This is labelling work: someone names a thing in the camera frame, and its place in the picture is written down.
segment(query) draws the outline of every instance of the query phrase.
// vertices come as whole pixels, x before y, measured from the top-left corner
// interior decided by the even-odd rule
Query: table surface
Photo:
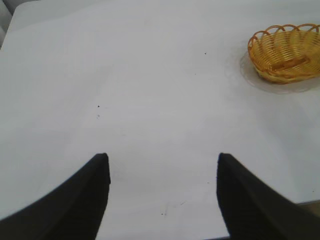
[[[318,0],[42,0],[0,51],[0,218],[96,153],[111,187],[98,240],[227,236],[220,152],[294,202],[320,199],[320,81],[271,85],[247,42],[319,23]]]

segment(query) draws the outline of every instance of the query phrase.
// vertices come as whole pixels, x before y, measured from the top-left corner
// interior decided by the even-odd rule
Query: white table
[[[19,6],[0,51],[0,218],[101,152],[111,188],[98,240],[227,236],[220,152],[294,202],[320,199],[318,82],[261,83],[245,55],[254,32],[319,23],[319,8],[318,0]]]

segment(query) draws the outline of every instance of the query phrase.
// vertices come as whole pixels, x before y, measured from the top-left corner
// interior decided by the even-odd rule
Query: wicker basket
[[[259,75],[276,84],[320,76],[320,25],[274,25],[256,32],[248,53]]]

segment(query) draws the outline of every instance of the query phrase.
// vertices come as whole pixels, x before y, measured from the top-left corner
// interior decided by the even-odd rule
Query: basket rim
[[[302,27],[310,27],[308,30],[302,30],[300,28]],[[313,30],[315,30],[314,33],[317,33],[320,35],[320,32],[319,32],[319,28],[320,28],[320,24],[314,24],[314,23],[304,23],[304,24],[301,24],[301,25],[293,25],[293,24],[285,24],[285,25],[272,25],[272,26],[269,26],[266,30],[260,30],[260,31],[257,31],[253,34],[253,36],[249,39],[248,41],[248,44],[247,44],[247,50],[248,50],[248,53],[249,53],[249,57],[252,61],[252,63],[254,64],[254,66],[260,71],[260,72],[263,72],[263,73],[267,73],[268,75],[270,76],[273,76],[273,77],[279,77],[279,78],[284,78],[286,80],[290,80],[290,79],[296,79],[297,78],[297,75],[292,73],[277,73],[271,69],[265,69],[265,68],[262,68],[261,66],[259,66],[253,56],[252,56],[252,48],[255,44],[255,42],[259,39],[261,39],[264,35],[273,35],[273,34],[277,34],[279,31],[281,32],[293,32],[293,31],[302,31],[302,32],[311,32]],[[271,29],[276,29],[275,32],[272,32],[270,33],[269,30]],[[317,75],[320,75],[320,71],[319,72],[313,72],[313,73],[300,73],[298,76],[299,77],[316,77]]]

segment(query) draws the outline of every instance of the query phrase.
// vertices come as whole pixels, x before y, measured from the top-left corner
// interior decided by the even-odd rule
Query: black object
[[[6,6],[6,8],[9,10],[9,12],[11,13],[11,15],[13,15],[17,6],[13,6],[13,4],[10,3],[9,0],[2,0],[2,1],[3,1],[4,5]]]
[[[320,239],[320,218],[272,190],[230,154],[219,156],[216,193],[232,240]]]
[[[110,183],[108,156],[97,154],[55,190],[0,221],[0,240],[94,240]]]
[[[221,238],[215,238],[215,239],[209,239],[209,240],[230,240],[229,237],[221,237]]]

